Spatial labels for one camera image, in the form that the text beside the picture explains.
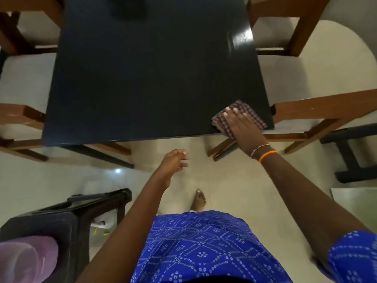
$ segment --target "table leg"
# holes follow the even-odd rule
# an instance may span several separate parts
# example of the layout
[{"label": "table leg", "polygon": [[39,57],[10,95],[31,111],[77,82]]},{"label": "table leg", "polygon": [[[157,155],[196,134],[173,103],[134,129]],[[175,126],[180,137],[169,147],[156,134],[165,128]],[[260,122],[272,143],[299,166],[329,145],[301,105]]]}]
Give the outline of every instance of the table leg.
[{"label": "table leg", "polygon": [[73,146],[60,146],[63,149],[73,151],[79,154],[83,154],[92,158],[96,158],[102,161],[106,161],[109,163],[113,163],[122,167],[126,167],[129,169],[133,169],[135,167],[134,164],[127,163],[115,157],[109,156],[92,148],[86,147],[84,145],[73,145]]}]

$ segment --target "orange wristband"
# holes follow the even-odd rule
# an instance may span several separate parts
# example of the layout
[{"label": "orange wristband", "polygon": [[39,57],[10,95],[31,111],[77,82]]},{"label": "orange wristband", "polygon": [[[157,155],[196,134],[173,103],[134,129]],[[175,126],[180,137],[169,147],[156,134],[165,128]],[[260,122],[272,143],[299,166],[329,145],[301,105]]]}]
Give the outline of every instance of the orange wristband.
[{"label": "orange wristband", "polygon": [[270,151],[270,152],[267,152],[267,153],[264,153],[260,158],[259,158],[259,162],[261,163],[263,158],[266,157],[268,154],[271,154],[271,153],[277,153],[276,150],[273,150],[273,151]]}]

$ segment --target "sleeve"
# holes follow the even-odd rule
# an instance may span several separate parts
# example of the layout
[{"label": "sleeve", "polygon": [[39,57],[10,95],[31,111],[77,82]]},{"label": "sleeve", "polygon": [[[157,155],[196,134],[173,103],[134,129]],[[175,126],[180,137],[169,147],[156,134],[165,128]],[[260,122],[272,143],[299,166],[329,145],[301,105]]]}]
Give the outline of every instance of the sleeve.
[{"label": "sleeve", "polygon": [[338,282],[377,282],[377,235],[346,234],[330,249],[328,264]]}]

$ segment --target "blue top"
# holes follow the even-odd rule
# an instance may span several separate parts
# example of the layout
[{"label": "blue top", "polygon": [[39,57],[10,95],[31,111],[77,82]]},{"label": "blue top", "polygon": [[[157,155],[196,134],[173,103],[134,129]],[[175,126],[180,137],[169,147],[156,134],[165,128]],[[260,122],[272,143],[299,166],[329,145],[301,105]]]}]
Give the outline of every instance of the blue top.
[{"label": "blue top", "polygon": [[[354,231],[328,257],[338,282],[376,282],[377,236]],[[159,215],[131,282],[185,282],[232,276],[253,282],[292,282],[242,220],[218,211]]]}]

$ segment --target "dining table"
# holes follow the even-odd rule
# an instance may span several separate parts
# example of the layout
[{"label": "dining table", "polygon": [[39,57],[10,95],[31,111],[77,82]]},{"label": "dining table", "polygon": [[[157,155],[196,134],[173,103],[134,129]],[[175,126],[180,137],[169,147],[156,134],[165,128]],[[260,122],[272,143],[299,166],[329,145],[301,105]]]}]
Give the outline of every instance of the dining table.
[{"label": "dining table", "polygon": [[216,134],[238,99],[274,128],[243,0],[66,0],[43,144]]}]

